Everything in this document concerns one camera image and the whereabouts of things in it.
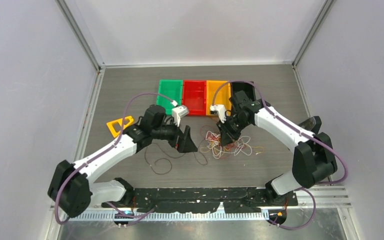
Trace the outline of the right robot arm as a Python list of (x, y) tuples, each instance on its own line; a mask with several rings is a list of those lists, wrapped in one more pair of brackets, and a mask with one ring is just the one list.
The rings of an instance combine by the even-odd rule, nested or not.
[(254, 125), (276, 137), (293, 155), (291, 170), (270, 180), (262, 192), (263, 199), (279, 205), (286, 194), (302, 188), (311, 188), (338, 170), (330, 137), (307, 130), (284, 118), (268, 102), (250, 99), (244, 91), (236, 92), (229, 101), (228, 111), (223, 104), (213, 104), (210, 112), (218, 115), (220, 144), (234, 143), (243, 129)]

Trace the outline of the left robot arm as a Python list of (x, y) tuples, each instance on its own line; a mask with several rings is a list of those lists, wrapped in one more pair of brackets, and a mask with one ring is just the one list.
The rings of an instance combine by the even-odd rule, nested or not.
[(153, 140), (167, 141), (179, 153), (197, 152), (190, 126), (185, 126), (184, 130), (180, 128), (182, 117), (188, 113), (186, 106), (178, 105), (171, 110), (171, 116), (167, 116), (162, 106), (151, 105), (137, 122), (123, 130), (121, 137), (83, 159), (73, 163), (61, 161), (55, 168), (48, 196), (70, 218), (105, 202), (128, 207), (134, 199), (134, 188), (129, 183), (120, 177), (108, 182), (96, 182), (97, 179)]

